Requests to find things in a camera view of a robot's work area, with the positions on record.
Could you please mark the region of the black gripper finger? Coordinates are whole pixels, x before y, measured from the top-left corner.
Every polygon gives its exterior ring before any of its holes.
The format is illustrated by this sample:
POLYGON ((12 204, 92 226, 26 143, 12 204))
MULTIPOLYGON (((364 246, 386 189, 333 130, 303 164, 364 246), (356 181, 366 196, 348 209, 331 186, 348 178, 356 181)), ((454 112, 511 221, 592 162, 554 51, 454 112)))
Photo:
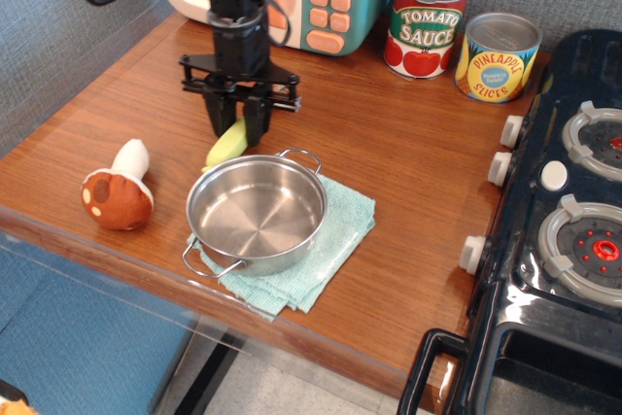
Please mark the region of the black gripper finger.
POLYGON ((244 104, 246 138, 250 147, 256 146, 269 130, 272 102, 265 97, 251 96, 244 104))
POLYGON ((213 131, 221 137, 237 122, 237 99, 232 92, 210 88, 203 90, 203 97, 213 131))

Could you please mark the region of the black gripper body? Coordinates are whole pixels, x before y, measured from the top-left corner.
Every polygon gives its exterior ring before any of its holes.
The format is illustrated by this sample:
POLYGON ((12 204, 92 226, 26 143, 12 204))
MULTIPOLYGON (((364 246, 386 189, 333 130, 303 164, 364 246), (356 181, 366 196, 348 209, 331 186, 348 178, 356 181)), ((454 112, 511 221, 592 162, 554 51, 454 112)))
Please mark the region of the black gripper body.
POLYGON ((183 90, 200 93, 207 85, 233 93, 239 83, 263 86, 268 100, 278 109, 297 112, 301 98, 296 87, 299 77, 271 62, 273 44, 268 11, 260 9, 248 17, 207 15, 212 26, 213 54, 183 55, 183 90))

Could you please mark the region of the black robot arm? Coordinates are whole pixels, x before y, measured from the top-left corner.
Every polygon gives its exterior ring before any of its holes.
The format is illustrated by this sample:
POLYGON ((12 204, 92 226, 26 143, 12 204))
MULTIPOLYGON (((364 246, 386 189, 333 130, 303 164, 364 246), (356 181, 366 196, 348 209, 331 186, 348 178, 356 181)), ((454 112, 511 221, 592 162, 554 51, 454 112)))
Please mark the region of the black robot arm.
POLYGON ((272 111, 297 112, 300 96, 297 74, 271 61, 278 43, 269 33, 268 8, 274 0, 210 0, 207 19, 212 26, 214 53, 184 55, 185 91, 203 96, 217 136, 237 121, 242 106, 246 140, 257 145, 269 130, 272 111))

